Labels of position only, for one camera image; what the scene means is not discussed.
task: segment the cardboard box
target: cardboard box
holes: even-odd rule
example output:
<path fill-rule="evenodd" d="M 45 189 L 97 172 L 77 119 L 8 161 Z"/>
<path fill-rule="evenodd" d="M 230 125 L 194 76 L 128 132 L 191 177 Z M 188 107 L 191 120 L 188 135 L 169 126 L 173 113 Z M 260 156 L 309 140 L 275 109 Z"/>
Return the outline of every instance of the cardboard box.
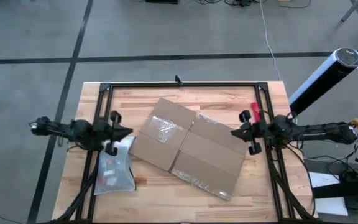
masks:
<path fill-rule="evenodd" d="M 230 200 L 247 148 L 230 130 L 226 125 L 161 98 L 130 153 Z"/>

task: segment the wooden table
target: wooden table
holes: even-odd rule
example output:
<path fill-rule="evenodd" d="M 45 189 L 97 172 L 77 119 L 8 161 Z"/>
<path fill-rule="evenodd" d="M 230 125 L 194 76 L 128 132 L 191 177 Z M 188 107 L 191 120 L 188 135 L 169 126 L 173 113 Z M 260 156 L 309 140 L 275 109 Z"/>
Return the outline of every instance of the wooden table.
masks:
<path fill-rule="evenodd" d="M 290 107 L 283 82 L 268 82 L 268 86 L 275 115 L 287 114 Z M 84 83 L 76 119 L 92 122 L 98 90 L 99 83 Z M 238 114 L 245 109 L 251 110 L 250 104 L 256 101 L 255 91 L 249 87 L 115 88 L 111 109 L 122 114 L 122 125 L 133 128 L 136 135 L 160 97 L 232 128 L 240 125 Z M 305 168 L 289 150 L 283 150 L 283 156 L 290 188 L 310 212 L 313 203 Z M 85 158 L 86 152 L 81 149 L 67 153 L 53 218 L 65 211 L 80 190 Z M 277 221 L 265 152 L 255 156 L 246 154 L 229 202 L 133 156 L 132 171 L 137 190 L 97 196 L 94 222 Z M 84 208 L 88 208 L 88 203 L 85 200 Z M 282 205 L 287 214 L 283 199 Z"/>

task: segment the table leg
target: table leg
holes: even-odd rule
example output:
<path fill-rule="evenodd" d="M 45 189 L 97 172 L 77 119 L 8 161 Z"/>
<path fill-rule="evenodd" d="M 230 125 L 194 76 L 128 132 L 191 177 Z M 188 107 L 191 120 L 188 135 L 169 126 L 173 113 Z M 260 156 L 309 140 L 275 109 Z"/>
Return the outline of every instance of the table leg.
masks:
<path fill-rule="evenodd" d="M 347 18 L 355 11 L 355 9 L 358 7 L 358 1 L 356 1 L 353 6 L 346 12 L 346 14 L 342 17 L 341 21 L 345 22 Z"/>

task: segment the plastic bag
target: plastic bag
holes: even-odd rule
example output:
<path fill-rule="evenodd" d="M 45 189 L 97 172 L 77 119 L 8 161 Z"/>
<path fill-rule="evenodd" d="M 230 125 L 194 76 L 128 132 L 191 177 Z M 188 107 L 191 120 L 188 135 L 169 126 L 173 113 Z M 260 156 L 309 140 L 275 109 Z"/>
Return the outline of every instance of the plastic bag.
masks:
<path fill-rule="evenodd" d="M 121 142 L 115 142 L 117 155 L 110 156 L 104 151 L 100 152 L 98 178 L 94 194 L 105 194 L 116 191 L 134 191 L 135 180 L 131 172 L 131 160 L 128 151 L 135 137 L 126 137 Z"/>

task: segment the concrete floor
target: concrete floor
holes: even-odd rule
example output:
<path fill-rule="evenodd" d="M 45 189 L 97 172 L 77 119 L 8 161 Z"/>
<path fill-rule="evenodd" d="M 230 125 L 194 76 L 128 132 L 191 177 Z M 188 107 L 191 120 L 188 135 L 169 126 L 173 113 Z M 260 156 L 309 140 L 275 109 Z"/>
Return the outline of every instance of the concrete floor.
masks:
<path fill-rule="evenodd" d="M 303 4 L 305 0 L 294 0 Z M 87 0 L 0 0 L 0 59 L 71 57 Z M 358 15 L 343 24 L 350 1 L 312 0 L 306 9 L 264 3 L 274 52 L 358 50 Z M 80 57 L 268 53 L 260 7 L 233 8 L 223 2 L 200 6 L 147 4 L 137 0 L 95 0 Z M 288 96 L 325 57 L 278 58 Z M 25 223 L 47 138 L 34 137 L 27 123 L 56 113 L 68 63 L 0 65 L 0 215 Z M 277 80 L 271 58 L 78 63 L 63 121 L 74 118 L 83 82 L 184 80 Z M 349 121 L 358 117 L 358 70 L 300 115 L 300 124 Z M 55 148 L 39 222 L 52 216 L 65 150 Z M 351 146 L 308 142 L 307 157 L 342 157 Z M 358 223 L 358 217 L 322 215 L 325 220 Z"/>

